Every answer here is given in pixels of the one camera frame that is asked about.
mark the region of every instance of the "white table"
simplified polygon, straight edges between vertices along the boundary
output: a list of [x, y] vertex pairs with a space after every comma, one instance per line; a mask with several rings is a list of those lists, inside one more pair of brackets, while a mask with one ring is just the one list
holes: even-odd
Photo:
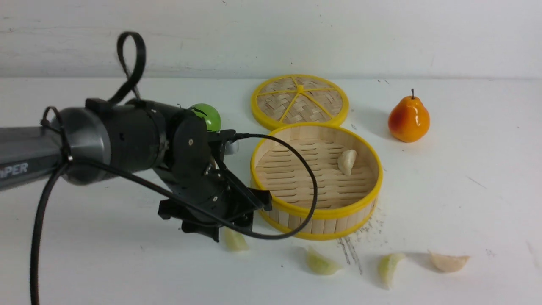
[[[249, 99], [262, 80], [145, 79], [144, 98], [208, 103], [223, 128], [266, 132]], [[0, 79], [1, 126], [37, 125], [47, 105], [109, 98], [122, 79]], [[385, 168], [379, 206], [352, 234], [363, 274], [336, 240], [248, 238], [248, 253], [178, 231], [156, 215], [163, 199], [115, 179], [88, 187], [60, 181], [47, 209], [40, 261], [42, 304], [541, 304], [542, 82], [336, 80], [351, 103], [343, 127], [364, 137]], [[387, 117], [415, 88], [431, 114], [420, 141], [392, 139]], [[256, 140], [227, 164], [249, 181]], [[159, 182], [151, 171], [140, 174]], [[44, 181], [0, 193], [0, 303], [28, 304], [29, 249]], [[257, 217], [255, 229], [274, 231]], [[344, 269], [311, 274], [315, 245]], [[456, 274], [427, 265], [427, 249], [471, 255]], [[382, 289], [378, 258], [409, 253]]]

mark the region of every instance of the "bamboo steamer lid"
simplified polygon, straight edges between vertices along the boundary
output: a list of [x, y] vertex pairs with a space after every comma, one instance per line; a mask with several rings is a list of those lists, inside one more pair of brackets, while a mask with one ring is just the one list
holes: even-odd
[[346, 94], [336, 84], [312, 75], [292, 74], [262, 83], [251, 99], [254, 118], [269, 130], [295, 123], [340, 126], [348, 114]]

